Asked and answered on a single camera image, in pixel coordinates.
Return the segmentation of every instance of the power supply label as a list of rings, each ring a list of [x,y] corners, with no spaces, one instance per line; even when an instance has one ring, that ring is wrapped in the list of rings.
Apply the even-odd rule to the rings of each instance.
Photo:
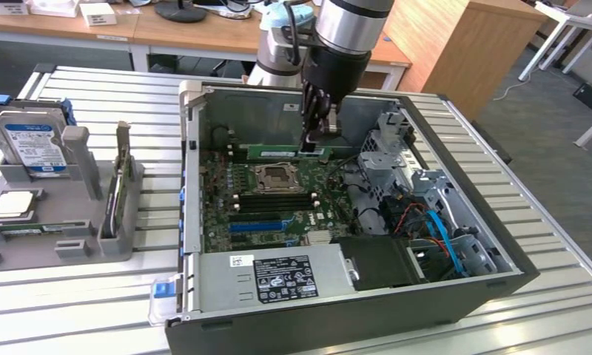
[[[258,301],[273,303],[317,297],[309,257],[276,257],[254,260]]]
[[[66,160],[54,140],[52,126],[46,124],[6,124],[10,143],[24,165],[38,172],[58,172],[66,168]]]

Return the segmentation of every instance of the metal slatted table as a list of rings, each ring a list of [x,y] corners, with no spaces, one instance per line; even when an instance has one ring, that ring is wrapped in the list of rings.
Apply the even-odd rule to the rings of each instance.
[[[98,160],[114,157],[117,120],[133,123],[133,154],[146,178],[134,254],[126,262],[0,272],[0,354],[169,352],[164,330],[149,326],[146,312],[150,282],[176,270],[182,79],[58,67],[28,80],[21,98],[72,100]],[[592,262],[451,102],[435,95],[409,97],[541,275],[456,324],[307,353],[592,354]],[[420,138],[417,149],[428,164],[435,163]]]

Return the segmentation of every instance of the gray floor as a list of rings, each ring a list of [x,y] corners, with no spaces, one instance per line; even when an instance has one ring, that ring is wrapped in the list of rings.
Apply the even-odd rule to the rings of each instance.
[[[523,54],[496,97],[517,83],[531,56],[531,51]],[[40,62],[130,69],[126,53],[0,42],[0,93],[17,94]],[[216,63],[182,58],[180,73],[208,75]],[[240,75],[232,63],[225,76]],[[592,141],[588,150],[572,145],[592,124],[592,111],[571,96],[577,85],[557,71],[537,71],[525,86],[487,105],[479,121],[511,153],[511,168],[592,259]]]

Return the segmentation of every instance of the motherboard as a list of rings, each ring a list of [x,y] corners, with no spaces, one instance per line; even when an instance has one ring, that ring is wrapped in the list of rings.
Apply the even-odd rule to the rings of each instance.
[[[328,244],[355,228],[344,159],[331,149],[228,145],[204,152],[202,241],[208,253]]]

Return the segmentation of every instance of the wooden cabinet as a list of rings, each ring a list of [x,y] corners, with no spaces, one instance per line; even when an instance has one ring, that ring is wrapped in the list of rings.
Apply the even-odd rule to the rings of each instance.
[[[520,0],[396,0],[385,33],[412,62],[397,89],[475,120],[545,16]]]

